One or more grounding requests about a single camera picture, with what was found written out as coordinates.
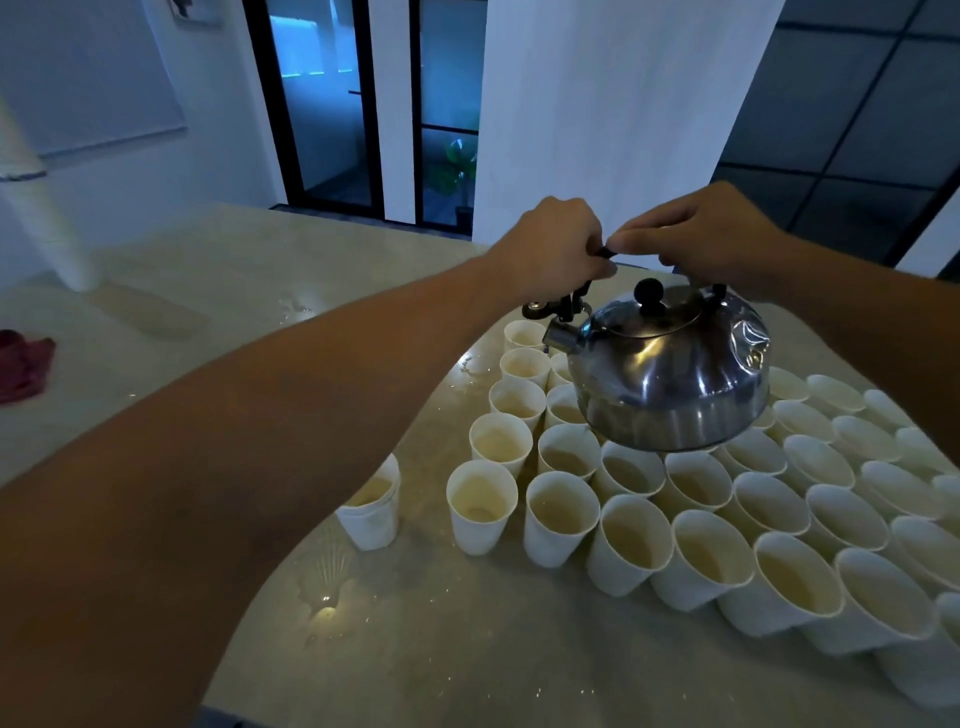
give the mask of table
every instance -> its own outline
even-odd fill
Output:
[[[59,343],[49,391],[0,408],[0,482],[224,352],[483,250],[214,206],[140,244],[99,252],[110,280],[99,292],[78,296],[51,275],[0,292],[4,326]],[[621,267],[588,298],[603,303],[641,275]],[[759,309],[772,363],[869,384],[795,317]],[[371,335],[389,317],[370,321]],[[488,409],[503,325],[516,318],[464,352],[398,444],[396,541],[359,553],[335,519],[319,524],[250,605],[206,704],[275,728],[922,728],[956,719],[913,706],[869,658],[827,658],[799,633],[750,640],[713,606],[677,614],[647,585],[621,599],[603,595],[587,578],[582,547],[562,568],[539,569],[522,549],[522,505],[491,554],[461,553],[444,485],[470,457],[468,428]]]

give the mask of white paper cup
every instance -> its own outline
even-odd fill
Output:
[[[800,628],[821,652],[852,655],[933,634],[933,602],[905,571],[862,548],[840,551],[833,567],[844,590],[843,612]]]
[[[634,493],[650,497],[663,487],[666,469],[655,452],[625,448],[606,442],[600,448],[600,465],[590,484],[601,503],[613,496]]]
[[[713,457],[727,469],[730,477],[750,472],[779,475],[786,470],[783,448],[753,427],[718,446]]]
[[[767,436],[783,445],[790,435],[806,435],[830,445],[836,440],[833,423],[823,412],[801,401],[782,400],[773,405],[774,424]]]
[[[937,627],[930,639],[875,653],[897,690],[933,709],[960,705],[960,594],[942,594],[935,604]]]
[[[733,482],[712,455],[702,450],[671,452],[663,464],[666,480],[651,499],[671,521],[683,511],[715,511],[730,502]]]
[[[740,632],[764,637],[840,614],[840,580],[810,546],[771,531],[756,540],[754,554],[753,580],[717,599],[723,616]]]
[[[516,481],[510,471],[490,460],[470,460],[446,482],[453,540],[470,556],[490,552],[516,509]]]
[[[500,357],[500,373],[505,379],[529,379],[543,389],[550,374],[550,357],[537,349],[510,349]]]
[[[771,404],[777,400],[806,401],[810,396],[810,388],[803,379],[780,367],[770,367],[767,379],[770,382]]]
[[[896,516],[938,521],[947,512],[939,493],[914,474],[890,463],[869,460],[860,466],[853,491],[887,521]]]
[[[573,377],[570,376],[570,367],[566,362],[566,354],[557,352],[550,356],[550,374],[546,378],[546,391],[549,392],[554,387],[560,387],[564,384],[572,384]]]
[[[470,426],[470,451],[474,460],[490,460],[516,477],[534,447],[534,436],[519,417],[503,412],[481,415]]]
[[[841,415],[857,415],[867,406],[863,395],[832,376],[810,375],[806,378],[806,384],[810,388],[807,404],[816,407],[831,420]]]
[[[750,545],[716,514],[683,511],[673,520],[673,541],[673,558],[650,580],[668,607],[691,612],[754,578]]]
[[[511,349],[546,349],[543,337],[546,328],[536,321],[511,321],[503,328],[503,351]]]
[[[767,531],[800,536],[810,527],[806,501],[785,483],[764,473],[744,473],[733,481],[733,497],[717,511],[749,544]]]
[[[361,551],[388,546],[400,523],[400,466],[392,453],[337,511],[337,520]]]
[[[868,389],[863,393],[863,401],[867,408],[858,417],[883,427],[887,432],[896,432],[901,427],[914,426],[910,416],[885,392],[878,389]]]
[[[670,522],[656,505],[636,494],[614,496],[600,512],[587,574],[601,592],[623,596],[663,569],[673,550]]]
[[[582,478],[538,475],[527,486],[523,549],[538,566],[555,569],[569,558],[600,519],[600,501]]]
[[[543,428],[550,429],[554,425],[579,425],[589,429],[587,418],[580,411],[577,404],[577,390],[572,384],[561,384],[554,387],[546,396],[546,416],[543,418]]]
[[[754,420],[754,423],[750,425],[753,429],[758,429],[760,432],[767,432],[772,426],[774,426],[774,410],[769,404],[763,408],[763,411],[760,412],[760,416]]]
[[[880,551],[890,542],[886,521],[848,488],[819,484],[806,492],[810,527],[800,537],[831,561],[844,548]]]
[[[868,460],[896,463],[902,455],[890,433],[859,417],[833,418],[833,431],[837,435],[833,449],[846,457],[854,470]]]
[[[555,425],[537,442],[537,473],[565,471],[589,481],[600,465],[600,443],[583,425]]]
[[[897,516],[890,522],[890,543],[883,555],[931,596],[960,592],[960,539],[936,523]]]
[[[817,483],[852,488],[856,480],[847,458],[808,435],[790,435],[783,441],[786,472],[780,479],[800,494]]]
[[[546,409],[546,395],[529,379],[507,376],[490,388],[488,395],[491,412],[503,412],[519,417],[533,432],[540,424]]]
[[[946,514],[938,523],[954,536],[960,538],[960,476],[936,475],[930,480],[933,490],[940,494]]]
[[[917,477],[929,480],[934,475],[958,473],[957,467],[918,427],[901,427],[894,439],[902,452],[898,465]]]

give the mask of hand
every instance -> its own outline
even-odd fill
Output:
[[[773,293],[766,290],[770,274],[812,246],[780,230],[729,182],[714,182],[628,220],[607,247],[659,255],[695,279],[762,300]]]
[[[582,199],[545,197],[524,212],[487,258],[513,286],[520,303],[555,301],[588,280],[605,279],[616,266],[597,251],[600,221]]]

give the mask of forearm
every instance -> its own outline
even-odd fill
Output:
[[[502,282],[475,258],[280,331],[0,491],[0,722],[188,722],[260,584],[519,303]]]
[[[960,460],[948,414],[960,406],[960,287],[796,242],[757,281],[760,297],[807,322]]]

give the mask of stainless steel kettle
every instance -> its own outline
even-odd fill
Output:
[[[556,315],[543,343],[566,352],[580,410],[596,430],[628,448],[676,452],[725,442],[763,410],[770,338],[726,285],[647,278],[596,312],[582,300],[588,288],[528,303],[523,315]],[[589,318],[575,327],[581,311]]]

